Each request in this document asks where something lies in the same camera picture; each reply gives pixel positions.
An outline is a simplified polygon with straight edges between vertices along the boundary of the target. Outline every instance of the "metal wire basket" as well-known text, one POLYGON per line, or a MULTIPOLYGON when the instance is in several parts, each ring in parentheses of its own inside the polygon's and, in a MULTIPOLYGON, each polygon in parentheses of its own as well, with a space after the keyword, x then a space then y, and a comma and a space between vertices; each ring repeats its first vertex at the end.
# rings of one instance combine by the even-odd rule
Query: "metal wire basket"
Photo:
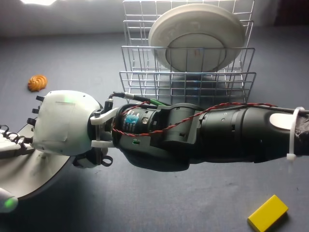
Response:
POLYGON ((156 98, 167 103, 190 102, 211 105, 221 102, 247 102, 256 73, 249 72, 254 48, 247 48, 253 21, 251 21, 253 0, 125 0, 126 19, 124 30, 127 46, 122 47, 125 71, 120 72, 123 89, 126 92, 156 98), (166 11, 184 4, 214 4, 235 14, 245 27, 245 48, 168 48, 149 47, 148 32, 153 23, 166 11), (173 72, 158 62, 156 50, 165 49, 172 54, 181 49, 186 54, 198 52, 208 59, 214 49, 224 54, 231 49, 239 56, 221 70, 213 72, 173 72))

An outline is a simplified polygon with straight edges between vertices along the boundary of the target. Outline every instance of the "white plate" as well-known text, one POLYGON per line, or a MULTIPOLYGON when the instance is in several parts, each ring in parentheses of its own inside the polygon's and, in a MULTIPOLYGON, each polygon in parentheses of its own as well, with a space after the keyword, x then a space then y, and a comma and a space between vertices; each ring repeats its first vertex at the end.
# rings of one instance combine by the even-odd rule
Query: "white plate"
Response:
MULTIPOLYGON (((241 22, 221 7, 188 4, 160 16, 151 27, 148 39, 152 47, 235 48, 244 46, 245 31, 241 22)), ((172 66, 175 72, 220 70, 240 53, 240 49, 207 49, 203 52, 202 49, 158 48, 153 51, 163 66, 168 69, 172 66)))
MULTIPOLYGON (((27 124, 19 134, 32 137, 32 126, 27 124)), ((18 198, 32 197, 51 186, 72 165, 74 157, 33 154, 11 159, 0 159, 0 188, 18 198)))

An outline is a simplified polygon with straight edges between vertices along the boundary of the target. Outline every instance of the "yellow sponge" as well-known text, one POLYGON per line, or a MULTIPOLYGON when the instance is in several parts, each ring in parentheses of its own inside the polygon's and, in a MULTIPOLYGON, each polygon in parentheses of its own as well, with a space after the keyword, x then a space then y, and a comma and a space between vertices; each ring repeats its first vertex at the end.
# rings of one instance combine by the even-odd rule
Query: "yellow sponge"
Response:
POLYGON ((255 231, 264 232, 286 213, 288 209, 276 195, 273 195, 248 217, 248 223, 255 231))

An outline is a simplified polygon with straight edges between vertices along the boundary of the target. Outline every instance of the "gray tabletop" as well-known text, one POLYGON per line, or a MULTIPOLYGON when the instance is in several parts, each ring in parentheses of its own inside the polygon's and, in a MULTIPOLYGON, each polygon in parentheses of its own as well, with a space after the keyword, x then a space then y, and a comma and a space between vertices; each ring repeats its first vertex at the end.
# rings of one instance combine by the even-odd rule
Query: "gray tabletop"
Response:
MULTIPOLYGON (((38 103, 26 84, 48 77, 47 89, 86 92, 103 102, 122 90, 122 34, 40 37, 0 42, 0 123, 21 129, 38 103)), ((308 102, 309 28, 254 28, 252 71, 257 78, 250 102, 282 107, 308 102)), ((125 103, 116 101, 116 106, 125 103)), ((0 231, 251 232, 247 217, 273 194, 289 207, 276 231, 309 229, 309 158, 266 163, 203 163, 179 173, 132 166, 117 149, 114 164, 74 168, 42 194, 0 216, 0 231)))

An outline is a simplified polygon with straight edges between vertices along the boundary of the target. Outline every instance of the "robotic arm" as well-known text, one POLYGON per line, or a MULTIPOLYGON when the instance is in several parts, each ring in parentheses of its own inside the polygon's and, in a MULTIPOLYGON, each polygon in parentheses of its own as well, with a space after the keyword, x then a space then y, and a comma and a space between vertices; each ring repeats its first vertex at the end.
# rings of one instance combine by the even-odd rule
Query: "robotic arm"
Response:
MULTIPOLYGON (((292 158, 309 154, 306 110, 256 103, 223 103, 203 109, 129 93, 113 93, 103 107, 87 94, 68 90, 52 91, 37 100, 41 105, 32 110, 37 118, 27 120, 34 127, 32 138, 8 132, 1 125, 0 159, 37 149, 75 156, 75 166, 92 168, 110 166, 108 148, 116 147, 135 166, 176 172, 201 162, 265 162, 288 153, 292 158), (113 97, 142 103, 113 108, 113 97)), ((1 195, 9 193, 0 189, 0 206, 1 195)))

